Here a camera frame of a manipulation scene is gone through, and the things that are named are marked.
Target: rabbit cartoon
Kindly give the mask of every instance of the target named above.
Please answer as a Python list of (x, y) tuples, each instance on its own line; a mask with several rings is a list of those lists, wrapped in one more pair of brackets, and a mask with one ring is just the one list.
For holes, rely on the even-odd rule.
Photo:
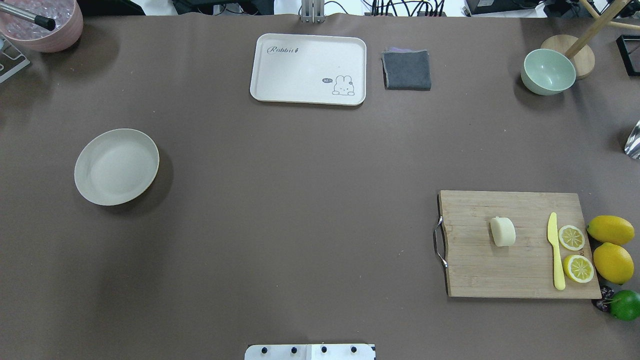
[(335, 78), (335, 86), (333, 87), (333, 95), (355, 95), (353, 92), (353, 81), (351, 76), (338, 76)]

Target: metal handle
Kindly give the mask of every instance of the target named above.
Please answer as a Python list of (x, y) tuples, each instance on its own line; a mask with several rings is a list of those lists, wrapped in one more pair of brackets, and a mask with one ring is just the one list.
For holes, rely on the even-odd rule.
[[(442, 227), (442, 216), (440, 216), (440, 218), (438, 219), (438, 222), (436, 222), (435, 226), (433, 227), (433, 250), (436, 252), (436, 255), (442, 261), (442, 268), (446, 269), (446, 268), (449, 267), (449, 264), (442, 257), (442, 255), (440, 255), (440, 253), (438, 251), (438, 235), (437, 235), (437, 232), (438, 232), (438, 228), (439, 227)], [(447, 245), (445, 244), (444, 240), (442, 240), (442, 247), (444, 248), (444, 251), (446, 252)]]
[(56, 21), (54, 19), (37, 15), (29, 10), (22, 9), (14, 5), (5, 4), (4, 0), (0, 0), (0, 12), (32, 22), (33, 24), (41, 26), (49, 31), (53, 31), (56, 28)]

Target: green lime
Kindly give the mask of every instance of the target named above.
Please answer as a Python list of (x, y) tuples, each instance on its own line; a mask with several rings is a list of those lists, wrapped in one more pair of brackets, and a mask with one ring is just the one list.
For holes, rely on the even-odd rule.
[(611, 314), (620, 320), (631, 321), (640, 316), (640, 294), (622, 290), (611, 298)]

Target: black frame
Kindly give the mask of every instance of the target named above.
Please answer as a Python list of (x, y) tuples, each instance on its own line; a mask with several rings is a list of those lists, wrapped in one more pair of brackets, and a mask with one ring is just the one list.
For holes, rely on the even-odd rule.
[(620, 37), (616, 40), (618, 49), (620, 50), (620, 56), (622, 57), (622, 61), (625, 63), (625, 68), (627, 68), (627, 74), (629, 74), (629, 76), (640, 76), (640, 69), (634, 68), (634, 64), (631, 62), (626, 41), (638, 42), (640, 44), (640, 36), (620, 35)]

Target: yellow lemon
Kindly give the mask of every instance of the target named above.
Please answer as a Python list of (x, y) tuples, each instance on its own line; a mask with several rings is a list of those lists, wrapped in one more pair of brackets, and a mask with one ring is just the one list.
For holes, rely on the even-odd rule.
[(587, 233), (601, 243), (624, 245), (634, 238), (634, 227), (623, 218), (600, 215), (587, 225)]
[(593, 265), (580, 255), (569, 255), (563, 261), (564, 273), (575, 282), (589, 282), (593, 279)]
[(584, 247), (584, 234), (573, 225), (565, 225), (558, 230), (558, 238), (562, 246), (569, 250), (580, 250)]
[(634, 261), (622, 246), (603, 243), (593, 252), (598, 273), (614, 284), (622, 285), (634, 274)]

